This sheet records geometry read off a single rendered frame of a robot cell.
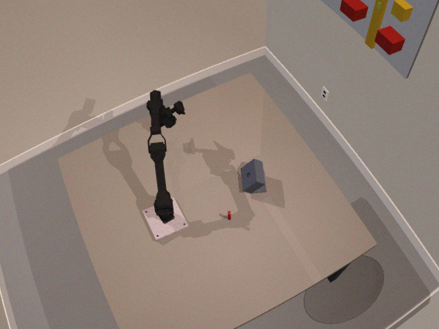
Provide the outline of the dark grey panel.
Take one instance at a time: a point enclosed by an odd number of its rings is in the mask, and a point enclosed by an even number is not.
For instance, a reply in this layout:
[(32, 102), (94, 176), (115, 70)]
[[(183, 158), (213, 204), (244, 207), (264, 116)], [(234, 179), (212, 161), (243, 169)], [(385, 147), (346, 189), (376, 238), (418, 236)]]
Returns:
[(249, 194), (266, 193), (263, 161), (253, 159), (241, 168), (243, 191)]

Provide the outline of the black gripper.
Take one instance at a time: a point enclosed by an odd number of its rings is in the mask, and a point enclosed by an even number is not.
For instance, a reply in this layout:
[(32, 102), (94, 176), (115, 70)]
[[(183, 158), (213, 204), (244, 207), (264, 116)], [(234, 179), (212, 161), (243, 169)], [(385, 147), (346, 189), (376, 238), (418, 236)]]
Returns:
[(174, 104), (174, 107), (172, 108), (172, 109), (170, 109), (169, 107), (168, 108), (166, 108), (165, 106), (163, 106), (164, 107), (164, 113), (163, 113), (163, 116), (161, 116), (160, 117), (160, 127), (163, 127), (164, 126), (164, 123), (163, 123), (163, 121), (161, 120), (161, 118), (162, 117), (164, 117), (167, 113), (174, 113), (174, 112), (176, 112), (177, 114), (185, 114), (185, 108), (184, 108), (184, 106), (183, 106), (183, 103), (181, 102), (181, 101), (178, 101), (178, 102), (176, 102), (175, 104)]

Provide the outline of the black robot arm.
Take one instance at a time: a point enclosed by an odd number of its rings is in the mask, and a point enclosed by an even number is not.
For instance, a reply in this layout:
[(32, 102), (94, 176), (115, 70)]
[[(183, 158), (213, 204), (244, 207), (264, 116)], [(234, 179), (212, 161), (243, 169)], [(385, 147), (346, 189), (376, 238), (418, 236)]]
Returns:
[[(166, 189), (165, 182), (165, 170), (164, 170), (164, 158), (167, 151), (166, 139), (161, 134), (160, 117), (163, 116), (164, 107), (163, 99), (161, 99), (161, 92), (159, 90), (153, 90), (150, 92), (150, 101), (147, 102), (147, 109), (150, 111), (151, 127), (150, 137), (147, 141), (148, 150), (151, 155), (151, 159), (154, 161), (156, 182), (158, 192), (156, 194), (156, 200), (154, 203), (154, 209), (156, 215), (158, 215), (162, 222), (166, 224), (168, 221), (175, 219), (174, 205), (170, 193)], [(166, 128), (172, 128), (176, 124), (176, 117), (172, 113), (167, 113), (161, 118)], [(151, 143), (150, 139), (152, 135), (160, 134), (164, 139), (163, 142)]]

